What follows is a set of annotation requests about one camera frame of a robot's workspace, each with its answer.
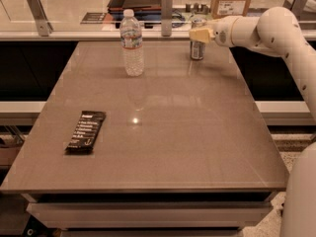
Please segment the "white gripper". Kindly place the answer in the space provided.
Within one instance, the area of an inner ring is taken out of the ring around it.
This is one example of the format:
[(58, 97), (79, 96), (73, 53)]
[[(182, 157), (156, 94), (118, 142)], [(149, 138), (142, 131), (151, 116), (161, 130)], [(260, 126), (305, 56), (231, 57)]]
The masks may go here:
[(227, 16), (221, 19), (210, 20), (207, 28), (193, 28), (189, 31), (191, 40), (210, 43), (214, 41), (220, 46), (233, 47), (233, 29), (240, 16)]

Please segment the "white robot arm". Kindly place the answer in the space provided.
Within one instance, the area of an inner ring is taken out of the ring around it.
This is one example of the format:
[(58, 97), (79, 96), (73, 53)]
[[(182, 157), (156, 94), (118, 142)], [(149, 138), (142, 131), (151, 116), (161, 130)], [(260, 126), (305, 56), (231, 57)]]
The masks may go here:
[[(294, 14), (284, 7), (259, 17), (227, 16), (189, 30), (191, 40), (245, 47), (282, 58), (316, 119), (316, 51)], [(296, 159), (287, 182), (280, 237), (316, 237), (316, 142)]]

